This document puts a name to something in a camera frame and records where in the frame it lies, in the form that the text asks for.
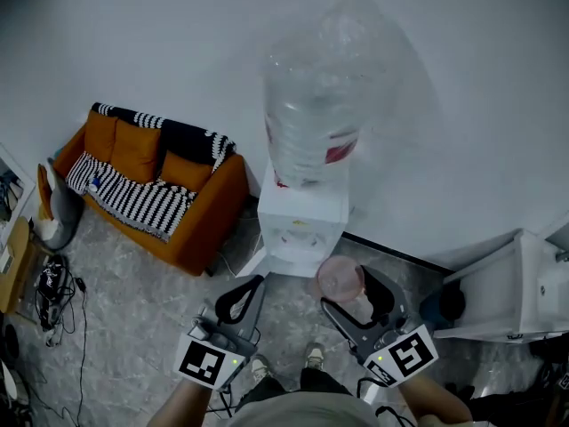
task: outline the wooden table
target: wooden table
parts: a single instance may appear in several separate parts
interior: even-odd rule
[[[19,217],[14,223],[7,245],[12,250],[13,261],[8,273],[0,273],[0,311],[4,314],[17,313],[22,288],[39,254],[53,255],[53,252],[33,238],[29,223],[24,217]]]

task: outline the framed picture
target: framed picture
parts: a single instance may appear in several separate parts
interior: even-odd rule
[[[0,144],[0,244],[5,247],[16,219],[36,184]]]

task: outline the gray shirt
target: gray shirt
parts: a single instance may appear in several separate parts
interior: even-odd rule
[[[361,399],[343,394],[292,392],[245,405],[227,427],[377,427],[372,408]],[[419,427],[442,427],[435,416],[420,419]],[[472,423],[461,424],[461,427]]]

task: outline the black cable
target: black cable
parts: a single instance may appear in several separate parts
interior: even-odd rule
[[[511,409],[512,407],[519,407],[521,405],[526,405],[528,403],[533,403],[533,402],[537,402],[540,400],[544,400],[544,397],[538,397],[537,399],[531,399],[531,400],[525,400],[523,402],[519,402],[519,403],[513,403],[511,405],[507,405],[505,407],[500,407],[496,410],[494,410],[487,418],[486,418],[486,426],[490,425],[490,419],[494,416],[499,414],[501,411],[507,410],[507,409]]]
[[[85,313],[85,298],[87,293],[83,292],[83,301],[81,302],[81,309],[83,310],[84,318],[84,328],[83,328],[83,358],[81,359],[81,368],[79,370],[79,392],[81,392],[81,398],[79,399],[79,408],[77,409],[77,425],[80,425],[79,416],[81,415],[81,408],[83,407],[83,367],[85,364],[85,356],[87,350],[87,314]]]
[[[379,408],[377,408],[377,410],[375,410],[375,417],[379,416],[381,413],[383,413],[385,411],[389,411],[393,416],[395,416],[395,418],[397,419],[397,421],[399,422],[399,425],[401,425],[401,427],[406,427],[405,424],[403,423],[403,421],[407,421],[409,423],[409,425],[411,425],[411,427],[415,427],[413,425],[413,423],[411,421],[409,421],[409,419],[407,419],[406,417],[403,417],[401,415],[398,415],[392,407],[379,407]]]
[[[229,406],[233,405],[233,391],[231,390],[231,384],[227,388],[226,391],[223,392],[224,394],[229,394]]]
[[[225,401],[225,397],[223,397],[223,392],[220,392],[220,397],[221,397],[221,401],[223,402],[223,406],[225,407],[225,409],[228,412],[228,416],[233,417],[233,415],[231,414],[231,410],[229,409],[229,405],[231,405],[231,401],[229,401],[229,405],[228,405],[228,402]]]
[[[377,384],[380,387],[385,387],[385,385],[380,382],[379,380],[376,380],[374,378],[370,378],[368,376],[365,376],[364,378],[360,378],[359,380],[357,380],[357,397],[359,399],[361,399],[361,392],[362,392],[362,383],[364,381],[373,383],[373,384]],[[414,424],[409,421],[409,419],[407,419],[404,416],[398,415],[396,413],[396,411],[392,408],[392,407],[379,407],[376,411],[375,411],[375,416],[377,417],[378,415],[380,415],[381,413],[383,413],[384,411],[389,411],[393,416],[395,416],[395,418],[397,419],[397,421],[399,422],[399,425],[401,425],[402,427],[406,427],[405,424],[403,424],[403,421],[406,421],[409,425],[411,425],[411,427],[415,427]]]
[[[234,407],[229,407],[229,409],[235,409],[237,407],[238,405],[235,405]],[[215,408],[215,409],[210,408],[208,410],[205,410],[206,413],[219,413],[220,411],[227,412],[227,409],[224,407],[224,408]]]
[[[259,343],[259,340],[260,340],[260,330],[257,327],[255,327],[255,330],[257,331],[257,334],[259,334],[259,338],[257,339],[257,342],[255,342],[255,345],[254,345],[254,346],[257,346],[257,344]]]
[[[381,383],[380,381],[378,381],[378,380],[376,380],[376,379],[374,379],[374,378],[369,378],[369,377],[367,377],[367,376],[365,376],[364,378],[360,378],[360,379],[357,381],[357,392],[356,392],[357,397],[358,397],[359,399],[362,398],[361,390],[362,390],[362,383],[363,383],[364,381],[367,381],[367,382],[370,382],[370,383],[373,383],[373,384],[377,384],[377,385],[380,386],[380,387],[385,387],[383,383]]]
[[[46,409],[48,411],[52,411],[62,421],[65,420],[65,413],[67,412],[67,414],[68,414],[69,418],[71,419],[71,422],[73,423],[73,425],[75,427],[81,427],[80,416],[81,416],[81,409],[83,408],[83,400],[84,400],[83,369],[84,369],[84,362],[85,362],[86,350],[87,350],[87,313],[85,311],[85,301],[86,301],[86,297],[87,297],[87,293],[86,293],[87,290],[86,290],[84,281],[81,278],[74,277],[73,274],[71,273],[71,271],[67,269],[67,267],[65,268],[65,270],[68,272],[69,276],[71,277],[71,281],[69,282],[69,286],[60,286],[58,291],[63,290],[63,289],[67,289],[67,292],[63,295],[67,295],[68,299],[61,305],[59,315],[53,324],[53,327],[56,327],[59,324],[61,324],[61,336],[63,336],[64,331],[67,334],[73,334],[76,331],[75,311],[73,309],[73,303],[71,303],[71,301],[76,294],[77,288],[79,289],[79,291],[81,291],[83,293],[83,300],[81,301],[81,310],[83,311],[83,318],[84,318],[83,357],[81,359],[81,368],[79,370],[79,392],[81,394],[81,398],[79,399],[79,406],[77,407],[77,414],[76,414],[75,420],[73,418],[73,415],[71,414],[71,412],[69,411],[69,409],[67,407],[63,407],[61,409],[61,411],[58,412],[56,409],[50,407],[49,405],[47,405],[47,403],[45,403],[43,400],[40,399],[39,395],[37,394],[37,391],[34,389],[34,387],[30,383],[27,383],[27,386],[29,387],[30,391],[36,396],[36,399],[40,402],[40,405],[42,406],[43,409]],[[67,330],[67,328],[65,327],[65,319],[64,319],[65,317],[63,316],[64,310],[68,305],[71,306],[72,321],[73,321],[73,330],[70,330],[70,331]],[[37,302],[36,302],[36,312],[39,316],[39,312],[37,310]]]

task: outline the person's arm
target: person's arm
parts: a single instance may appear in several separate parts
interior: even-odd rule
[[[464,402],[427,376],[416,375],[398,388],[417,421],[425,415],[435,415],[443,423],[472,422]]]
[[[211,389],[182,380],[148,427],[201,427],[211,396]]]

